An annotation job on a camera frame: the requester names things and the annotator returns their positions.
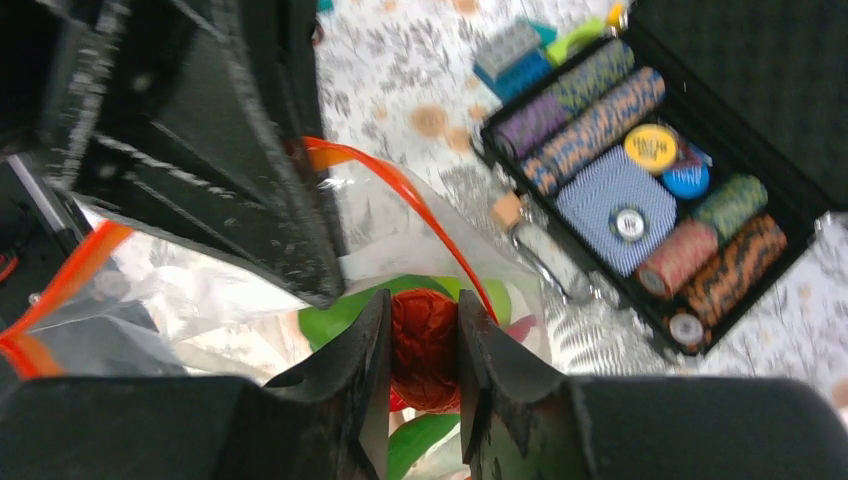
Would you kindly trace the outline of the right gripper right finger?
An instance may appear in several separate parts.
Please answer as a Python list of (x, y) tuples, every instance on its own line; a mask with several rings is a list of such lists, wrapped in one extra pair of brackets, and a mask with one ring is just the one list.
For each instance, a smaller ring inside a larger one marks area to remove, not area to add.
[(843, 479), (847, 432), (788, 379), (566, 375), (460, 294), (463, 460), (475, 479)]

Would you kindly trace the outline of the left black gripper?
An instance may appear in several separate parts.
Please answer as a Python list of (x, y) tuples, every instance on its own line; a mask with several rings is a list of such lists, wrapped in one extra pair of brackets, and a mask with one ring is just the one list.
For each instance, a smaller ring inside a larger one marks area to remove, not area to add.
[(315, 307), (346, 285), (312, 1), (5, 1), (1, 150)]

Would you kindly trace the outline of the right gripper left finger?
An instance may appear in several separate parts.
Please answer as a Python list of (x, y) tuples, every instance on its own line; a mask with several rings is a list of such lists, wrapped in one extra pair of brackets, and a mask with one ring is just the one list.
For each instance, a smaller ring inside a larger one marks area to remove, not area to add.
[(29, 381), (1, 405), (5, 479), (383, 479), (391, 296), (265, 385), (232, 376)]

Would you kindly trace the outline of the orange carrot toy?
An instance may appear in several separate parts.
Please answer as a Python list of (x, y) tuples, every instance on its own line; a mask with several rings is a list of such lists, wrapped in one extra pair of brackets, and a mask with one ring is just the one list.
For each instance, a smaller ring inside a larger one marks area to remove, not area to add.
[(425, 288), (396, 293), (391, 326), (392, 393), (418, 411), (458, 411), (457, 302)]

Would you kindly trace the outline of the clear zip top bag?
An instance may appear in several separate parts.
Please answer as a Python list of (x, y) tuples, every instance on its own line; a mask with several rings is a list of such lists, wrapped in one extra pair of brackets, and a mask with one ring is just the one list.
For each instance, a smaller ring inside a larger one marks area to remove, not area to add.
[[(156, 219), (199, 208), (193, 224), (222, 243), (220, 257), (300, 301), (327, 309), (351, 290), (373, 294), (327, 345), (267, 386), (237, 376), (141, 375), (124, 346), (113, 346), (60, 307), (136, 230), (103, 223), (69, 257), (41, 299), (1, 336), (22, 376), (1, 403), (5, 479), (383, 479), (387, 475), (392, 276), (453, 276), (463, 284), (459, 320), (442, 356), (455, 363), (463, 324), (501, 325), (489, 294), (515, 288), (528, 314), (506, 328), (512, 340), (540, 339), (541, 283), (468, 226), (417, 178), (391, 163), (313, 141), (339, 155), (350, 178), (331, 177), (334, 198), (391, 189), (426, 223), (431, 238), (395, 234), (337, 256), (324, 249), (311, 210), (239, 202), (227, 189), (178, 167), (178, 153), (149, 155), (109, 142), (109, 192), (140, 198)], [(213, 215), (206, 222), (204, 215)]]

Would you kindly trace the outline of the green chili pepper toy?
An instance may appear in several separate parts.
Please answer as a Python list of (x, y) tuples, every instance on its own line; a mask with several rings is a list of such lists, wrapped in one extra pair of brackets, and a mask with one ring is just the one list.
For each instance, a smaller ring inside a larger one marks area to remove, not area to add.
[(388, 444), (389, 480), (400, 480), (436, 443), (459, 423), (458, 414), (427, 413), (399, 426)]

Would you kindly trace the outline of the red chili pepper toy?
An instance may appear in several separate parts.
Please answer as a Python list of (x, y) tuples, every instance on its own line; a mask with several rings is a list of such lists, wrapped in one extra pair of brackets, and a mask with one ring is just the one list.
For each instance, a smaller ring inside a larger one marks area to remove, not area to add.
[(528, 315), (512, 322), (505, 332), (518, 343), (524, 343), (527, 338), (538, 329), (538, 322), (534, 315)]

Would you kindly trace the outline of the green apple toy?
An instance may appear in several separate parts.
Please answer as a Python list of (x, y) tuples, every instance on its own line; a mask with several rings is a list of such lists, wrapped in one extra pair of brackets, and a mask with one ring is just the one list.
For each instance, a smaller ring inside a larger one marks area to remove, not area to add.
[[(465, 278), (435, 276), (432, 277), (432, 280), (439, 284), (455, 300), (459, 299), (460, 290), (470, 290), (473, 293), (477, 293), (473, 284)], [(508, 326), (512, 321), (512, 299), (505, 283), (501, 280), (484, 278), (482, 285), (494, 309), (497, 321), (502, 327)]]

